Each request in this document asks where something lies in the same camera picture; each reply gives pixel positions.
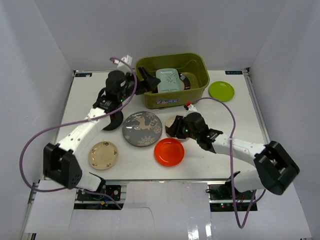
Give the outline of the pale blue rectangular plate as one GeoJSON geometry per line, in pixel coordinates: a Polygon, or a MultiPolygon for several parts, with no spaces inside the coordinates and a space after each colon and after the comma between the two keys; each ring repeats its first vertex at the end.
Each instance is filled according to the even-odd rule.
{"type": "Polygon", "coordinates": [[[156,78],[160,79],[157,85],[159,93],[171,93],[182,90],[179,73],[175,68],[162,68],[155,72],[156,78]]]}

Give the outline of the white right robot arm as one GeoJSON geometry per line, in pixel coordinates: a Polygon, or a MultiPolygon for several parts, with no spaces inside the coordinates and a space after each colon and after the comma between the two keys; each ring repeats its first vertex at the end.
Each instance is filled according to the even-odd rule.
{"type": "Polygon", "coordinates": [[[251,143],[231,138],[220,130],[209,128],[198,112],[185,117],[177,115],[165,131],[172,138],[193,139],[205,151],[228,155],[255,167],[230,177],[233,182],[225,187],[225,192],[233,200],[252,190],[282,195],[300,173],[300,168],[280,143],[251,143]]]}

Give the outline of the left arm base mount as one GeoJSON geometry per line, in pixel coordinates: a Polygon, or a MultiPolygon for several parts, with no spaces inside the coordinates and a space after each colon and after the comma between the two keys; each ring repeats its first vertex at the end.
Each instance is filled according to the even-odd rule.
{"type": "Polygon", "coordinates": [[[87,190],[78,190],[75,197],[75,210],[121,210],[122,186],[119,184],[104,183],[98,188],[96,194],[87,190]]]}

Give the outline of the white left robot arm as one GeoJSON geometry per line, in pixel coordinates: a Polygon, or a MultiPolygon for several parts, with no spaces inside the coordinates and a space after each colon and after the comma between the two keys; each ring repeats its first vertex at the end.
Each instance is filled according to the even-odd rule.
{"type": "Polygon", "coordinates": [[[43,149],[43,174],[67,189],[88,190],[90,196],[99,200],[105,196],[102,178],[84,173],[78,158],[95,136],[102,130],[115,130],[123,121],[121,112],[131,96],[153,91],[161,82],[143,67],[138,68],[142,80],[134,73],[113,70],[108,74],[92,108],[72,132],[58,143],[48,143],[43,149]]]}

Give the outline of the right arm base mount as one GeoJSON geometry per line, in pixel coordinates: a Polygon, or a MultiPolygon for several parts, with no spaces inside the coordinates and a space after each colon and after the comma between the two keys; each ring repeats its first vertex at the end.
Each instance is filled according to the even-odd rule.
{"type": "MultiPolygon", "coordinates": [[[[208,194],[210,211],[212,213],[234,211],[230,177],[222,184],[209,184],[205,192],[208,194]]],[[[248,210],[253,193],[252,190],[245,192],[235,190],[235,205],[239,212],[248,210]]]]}

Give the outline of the grey reindeer plate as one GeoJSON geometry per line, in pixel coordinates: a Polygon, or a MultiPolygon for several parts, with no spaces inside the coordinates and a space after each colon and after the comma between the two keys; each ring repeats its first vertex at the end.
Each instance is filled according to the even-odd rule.
{"type": "Polygon", "coordinates": [[[157,115],[149,111],[138,111],[123,122],[124,139],[135,147],[148,147],[162,136],[163,125],[157,115]]]}

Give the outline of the striped dark rim plate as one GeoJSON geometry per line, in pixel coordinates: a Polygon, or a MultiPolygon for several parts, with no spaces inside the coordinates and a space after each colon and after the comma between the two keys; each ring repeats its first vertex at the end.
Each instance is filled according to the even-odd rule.
{"type": "Polygon", "coordinates": [[[190,72],[181,73],[179,72],[179,80],[181,87],[184,90],[193,90],[199,87],[197,77],[190,72]]]}

